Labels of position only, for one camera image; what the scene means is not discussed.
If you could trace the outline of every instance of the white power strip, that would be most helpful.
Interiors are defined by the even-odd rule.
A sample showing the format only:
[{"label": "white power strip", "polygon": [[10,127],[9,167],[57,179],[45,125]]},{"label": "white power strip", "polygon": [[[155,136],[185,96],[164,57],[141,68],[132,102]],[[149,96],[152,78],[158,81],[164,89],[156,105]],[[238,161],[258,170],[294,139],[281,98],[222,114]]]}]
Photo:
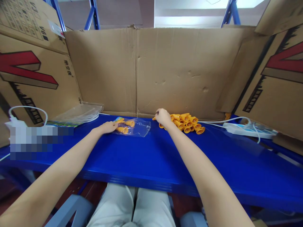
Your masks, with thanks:
[{"label": "white power strip", "polygon": [[[258,137],[256,130],[252,126],[248,125],[239,125],[239,124],[232,124],[232,123],[224,123],[223,127],[232,134],[242,135],[242,136],[251,136],[251,137]],[[260,130],[257,129],[260,138],[264,139],[272,139],[278,132],[275,130]]]}]

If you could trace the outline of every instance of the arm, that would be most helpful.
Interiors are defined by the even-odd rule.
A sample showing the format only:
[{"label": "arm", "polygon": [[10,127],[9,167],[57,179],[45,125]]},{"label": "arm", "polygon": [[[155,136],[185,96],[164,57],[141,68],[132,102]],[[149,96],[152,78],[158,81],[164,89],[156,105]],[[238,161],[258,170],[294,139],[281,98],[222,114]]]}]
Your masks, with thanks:
[{"label": "arm", "polygon": [[106,122],[62,155],[0,216],[0,226],[42,226],[99,138],[116,128],[112,121]]},{"label": "arm", "polygon": [[173,139],[199,191],[210,227],[254,227],[237,197],[208,157],[158,109],[156,120]]}]

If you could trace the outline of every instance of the person's right hand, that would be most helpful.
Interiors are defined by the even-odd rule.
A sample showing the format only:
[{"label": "person's right hand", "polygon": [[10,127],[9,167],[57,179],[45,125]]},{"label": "person's right hand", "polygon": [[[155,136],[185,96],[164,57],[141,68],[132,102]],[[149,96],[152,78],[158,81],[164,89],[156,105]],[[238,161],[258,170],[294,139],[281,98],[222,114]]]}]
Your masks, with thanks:
[{"label": "person's right hand", "polygon": [[170,114],[167,112],[166,109],[157,109],[155,117],[157,122],[162,124],[165,128],[167,128],[167,125],[171,123]]}]

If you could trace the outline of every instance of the leg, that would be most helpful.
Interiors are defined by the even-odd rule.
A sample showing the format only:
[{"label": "leg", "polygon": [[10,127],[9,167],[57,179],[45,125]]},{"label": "leg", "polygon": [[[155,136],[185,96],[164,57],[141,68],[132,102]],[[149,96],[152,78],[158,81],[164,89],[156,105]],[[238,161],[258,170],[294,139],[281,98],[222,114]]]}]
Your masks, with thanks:
[{"label": "leg", "polygon": [[131,222],[134,210],[135,188],[108,183],[87,227],[122,226]]},{"label": "leg", "polygon": [[133,222],[144,227],[176,227],[167,193],[139,188]]}]

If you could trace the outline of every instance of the clear plastic bag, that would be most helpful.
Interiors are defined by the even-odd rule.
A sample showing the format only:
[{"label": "clear plastic bag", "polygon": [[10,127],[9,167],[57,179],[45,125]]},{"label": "clear plastic bag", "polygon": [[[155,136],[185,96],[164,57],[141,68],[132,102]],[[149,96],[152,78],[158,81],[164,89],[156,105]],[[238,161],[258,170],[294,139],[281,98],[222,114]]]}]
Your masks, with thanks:
[{"label": "clear plastic bag", "polygon": [[65,113],[56,116],[50,121],[47,121],[47,125],[77,127],[80,124],[97,119],[103,109],[103,104],[83,102]]},{"label": "clear plastic bag", "polygon": [[118,122],[118,128],[113,131],[114,134],[145,137],[151,129],[150,121],[143,121],[140,118],[127,119],[118,117],[114,122]]}]

